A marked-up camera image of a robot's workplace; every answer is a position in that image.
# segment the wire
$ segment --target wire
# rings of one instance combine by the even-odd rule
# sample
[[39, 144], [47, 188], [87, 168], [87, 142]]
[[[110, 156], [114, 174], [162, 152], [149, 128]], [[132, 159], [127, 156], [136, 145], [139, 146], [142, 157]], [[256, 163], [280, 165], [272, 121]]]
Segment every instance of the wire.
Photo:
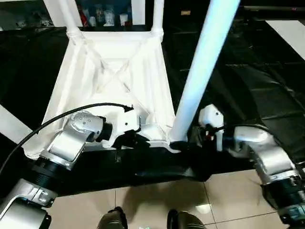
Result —
[[91, 107], [96, 107], [96, 106], [117, 106], [117, 107], [122, 107], [124, 108], [124, 110], [130, 111], [133, 108], [129, 107], [129, 106], [125, 106], [122, 104], [115, 104], [115, 103], [99, 103], [99, 104], [89, 104], [89, 105], [85, 105], [85, 106], [81, 106], [72, 110], [69, 110], [65, 113], [62, 113], [52, 119], [50, 119], [49, 121], [45, 122], [44, 124], [42, 124], [41, 126], [39, 126], [37, 129], [33, 130], [31, 133], [29, 133], [24, 139], [22, 139], [18, 145], [16, 145], [16, 147], [9, 153], [9, 155], [7, 156], [7, 158], [5, 159], [4, 163], [2, 164], [1, 168], [0, 168], [0, 176], [6, 166], [6, 164], [8, 163], [8, 161], [10, 160], [11, 156], [17, 151], [17, 149], [19, 149], [21, 146], [23, 146], [23, 144], [25, 144], [31, 137], [33, 137], [35, 134], [37, 134], [40, 130], [42, 130], [43, 128], [45, 128], [46, 126], [50, 125], [51, 123], [57, 121], [60, 118], [63, 118], [67, 115], [73, 114], [77, 111], [81, 111], [83, 109], [87, 109], [87, 108], [91, 108]]
[[266, 132], [268, 132], [269, 134], [271, 134], [273, 136], [273, 138], [279, 143], [279, 145], [281, 147], [284, 147], [284, 143], [275, 135], [273, 134], [266, 126], [263, 126], [263, 125], [260, 125], [260, 124], [228, 124], [228, 125], [223, 125], [221, 127], [215, 127], [215, 128], [212, 128], [210, 131], [212, 131], [213, 133], [216, 133], [220, 130], [225, 130], [225, 129], [233, 129], [235, 127], [238, 127], [238, 126], [249, 126], [249, 127], [255, 127], [255, 128], [258, 128], [258, 129], [261, 129], [261, 130], [264, 130]]
[[238, 126], [249, 126], [249, 127], [255, 127], [255, 128], [258, 128], [258, 129], [261, 129], [261, 130], [265, 130], [266, 132], [272, 134], [270, 132], [270, 130], [263, 126], [263, 125], [259, 125], [259, 124], [231, 124], [231, 125], [223, 125], [221, 127], [215, 127], [215, 128], [212, 128], [211, 131], [213, 131], [214, 133], [220, 131], [220, 130], [225, 130], [225, 129], [232, 129], [232, 128], [235, 128], [235, 127], [238, 127]]

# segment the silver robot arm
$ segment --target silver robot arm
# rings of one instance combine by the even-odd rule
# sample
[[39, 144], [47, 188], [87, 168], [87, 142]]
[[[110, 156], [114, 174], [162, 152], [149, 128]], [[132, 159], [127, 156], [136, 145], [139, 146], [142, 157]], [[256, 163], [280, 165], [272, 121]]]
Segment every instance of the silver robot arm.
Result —
[[262, 181], [267, 202], [277, 210], [281, 221], [298, 228], [305, 222], [305, 183], [303, 171], [267, 131], [238, 126], [234, 130], [236, 157], [249, 158]]
[[[125, 118], [133, 125], [127, 126]], [[0, 228], [49, 228], [51, 217], [42, 207], [52, 206], [64, 182], [62, 179], [72, 170], [86, 143], [103, 141], [109, 146], [125, 131], [139, 128], [134, 110], [111, 123], [87, 111], [72, 114], [43, 150], [31, 172], [18, 181], [0, 205]]]

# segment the white vertical bar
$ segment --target white vertical bar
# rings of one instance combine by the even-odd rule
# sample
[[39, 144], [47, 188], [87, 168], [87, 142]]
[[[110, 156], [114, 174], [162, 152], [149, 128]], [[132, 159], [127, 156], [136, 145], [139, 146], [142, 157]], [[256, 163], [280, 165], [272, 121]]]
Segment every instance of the white vertical bar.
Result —
[[210, 80], [240, 0], [211, 0], [184, 86], [169, 140], [186, 140], [187, 131]]
[[[49, 12], [49, 15], [52, 19], [52, 22], [55, 27], [63, 27], [66, 26], [66, 22], [64, 19], [64, 15], [62, 14], [62, 11], [60, 10], [59, 2], [61, 0], [43, 0], [44, 4], [46, 5], [46, 8]], [[72, 17], [74, 19], [74, 22], [76, 26], [81, 27], [81, 17], [77, 10], [77, 5], [75, 0], [67, 0], [67, 3], [69, 5]]]
[[152, 32], [163, 35], [164, 0], [154, 0]]
[[145, 0], [132, 0], [132, 24], [145, 25]]
[[63, 14], [63, 18], [67, 27], [67, 34], [69, 37], [81, 37], [82, 33], [79, 28], [76, 26], [73, 15], [71, 13], [71, 8], [67, 2], [67, 0], [59, 0], [58, 1], [60, 9]]

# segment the tile floor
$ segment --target tile floor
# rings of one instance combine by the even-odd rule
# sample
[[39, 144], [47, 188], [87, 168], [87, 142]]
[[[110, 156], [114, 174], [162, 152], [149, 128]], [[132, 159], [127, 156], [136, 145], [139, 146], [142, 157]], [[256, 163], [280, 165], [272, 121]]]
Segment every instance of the tile floor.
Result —
[[57, 198], [48, 213], [51, 229], [94, 229], [114, 206], [126, 213], [130, 229], [165, 229], [170, 209], [186, 210], [208, 229], [286, 229], [266, 203], [254, 170], [188, 180], [125, 187]]

